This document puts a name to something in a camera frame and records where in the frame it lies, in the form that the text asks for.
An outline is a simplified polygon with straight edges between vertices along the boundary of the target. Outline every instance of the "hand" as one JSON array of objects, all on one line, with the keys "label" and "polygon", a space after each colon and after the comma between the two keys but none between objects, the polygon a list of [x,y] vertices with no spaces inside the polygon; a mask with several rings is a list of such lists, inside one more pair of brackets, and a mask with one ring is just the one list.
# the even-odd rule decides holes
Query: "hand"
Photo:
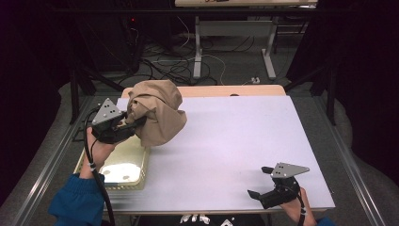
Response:
[{"label": "hand", "polygon": [[[91,134],[92,128],[89,127],[87,129],[88,134],[88,147],[91,148],[91,145],[95,142],[96,137]],[[109,157],[109,155],[115,150],[115,147],[120,144],[106,144],[100,141],[96,141],[94,143],[92,152],[93,152],[93,161],[96,164],[96,169],[99,170],[105,163],[105,160]],[[88,157],[85,153],[85,159],[83,161],[82,169],[80,170],[79,178],[82,179],[90,179],[93,178],[93,174],[90,170],[90,166],[88,165]]]},{"label": "hand", "polygon": [[[316,220],[314,219],[313,213],[311,212],[311,207],[309,205],[308,201],[308,196],[306,195],[306,190],[305,188],[301,187],[300,188],[300,193],[302,197],[302,201],[305,204],[306,207],[306,216],[305,216],[305,221],[303,223],[304,226],[313,226],[317,225]],[[299,217],[300,217],[300,201],[299,199],[294,199],[290,202],[281,204],[280,207],[287,213],[288,217],[292,219],[294,222],[298,223],[299,222]]]}]

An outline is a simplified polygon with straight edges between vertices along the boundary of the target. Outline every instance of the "metal frame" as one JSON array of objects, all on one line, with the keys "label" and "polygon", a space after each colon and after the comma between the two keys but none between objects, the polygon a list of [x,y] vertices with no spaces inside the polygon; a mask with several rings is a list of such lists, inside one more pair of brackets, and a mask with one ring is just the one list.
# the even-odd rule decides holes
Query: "metal frame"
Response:
[{"label": "metal frame", "polygon": [[276,79],[270,52],[276,35],[278,17],[273,21],[200,21],[196,17],[196,58],[194,63],[195,78],[200,78],[202,49],[200,48],[201,36],[260,36],[268,37],[266,48],[262,49],[262,56],[267,74],[270,79]]},{"label": "metal frame", "polygon": [[320,8],[162,8],[162,9],[80,9],[49,8],[58,16],[79,14],[154,16],[335,16],[345,17],[357,12],[354,9]]}]

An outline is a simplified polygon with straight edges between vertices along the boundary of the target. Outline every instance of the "white table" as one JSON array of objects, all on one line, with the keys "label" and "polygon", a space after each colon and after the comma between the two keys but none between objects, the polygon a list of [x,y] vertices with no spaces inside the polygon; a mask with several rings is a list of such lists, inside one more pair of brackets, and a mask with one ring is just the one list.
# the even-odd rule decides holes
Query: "white table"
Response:
[{"label": "white table", "polygon": [[[176,0],[176,7],[214,8],[214,7],[287,7],[315,5],[317,0],[229,0],[217,2],[210,0]],[[278,17],[273,21],[200,21],[196,17],[196,58],[194,64],[195,78],[200,77],[202,50],[200,36],[257,36],[268,37],[266,48],[262,49],[263,61],[270,79],[276,79],[270,52],[278,26]]]},{"label": "white table", "polygon": [[[251,88],[261,92],[251,95]],[[264,88],[266,94],[268,88],[276,91],[262,96]],[[195,93],[201,88],[182,88],[182,94],[191,89]],[[212,89],[219,89],[217,95],[222,96],[208,96]],[[279,207],[263,210],[247,193],[248,189],[261,194],[273,190],[270,175],[262,173],[261,167],[274,168],[278,162],[310,168],[295,178],[306,187],[313,210],[335,207],[282,87],[205,87],[204,93],[205,97],[184,95],[180,109],[186,112],[187,124],[169,143],[152,147],[144,189],[109,191],[117,214],[279,211]],[[227,93],[249,96],[223,96]]]}]

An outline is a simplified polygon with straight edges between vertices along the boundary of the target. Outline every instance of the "person's arm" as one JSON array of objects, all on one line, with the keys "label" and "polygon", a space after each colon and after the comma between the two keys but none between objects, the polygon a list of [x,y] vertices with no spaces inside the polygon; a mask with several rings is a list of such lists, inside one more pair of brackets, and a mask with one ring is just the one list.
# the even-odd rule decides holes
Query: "person's arm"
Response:
[{"label": "person's arm", "polygon": [[[95,137],[88,128],[88,146],[95,142]],[[92,152],[96,169],[99,170],[114,151],[117,144],[104,144],[100,141],[94,143]],[[88,158],[80,173],[70,176],[65,184],[54,196],[49,214],[56,216],[56,225],[101,225],[104,210],[104,198],[100,188],[93,179]]]},{"label": "person's arm", "polygon": [[[321,218],[316,220],[314,218],[313,212],[311,211],[311,207],[309,205],[308,195],[306,194],[305,188],[300,188],[300,196],[305,204],[306,208],[306,216],[305,221],[303,222],[304,226],[335,226],[335,224],[329,218]],[[281,208],[285,211],[285,213],[293,220],[295,223],[299,222],[301,204],[299,199],[294,199],[290,202],[284,203],[280,205]]]}]

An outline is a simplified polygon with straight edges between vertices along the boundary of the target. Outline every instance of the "beige cloth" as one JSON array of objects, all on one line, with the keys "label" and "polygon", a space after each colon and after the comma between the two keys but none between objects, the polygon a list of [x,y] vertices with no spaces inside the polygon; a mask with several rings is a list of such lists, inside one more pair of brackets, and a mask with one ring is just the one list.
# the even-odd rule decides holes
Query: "beige cloth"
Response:
[{"label": "beige cloth", "polygon": [[182,94],[169,80],[150,80],[135,84],[129,92],[126,123],[147,116],[144,126],[136,134],[144,147],[169,142],[187,122],[185,112],[179,110]]}]

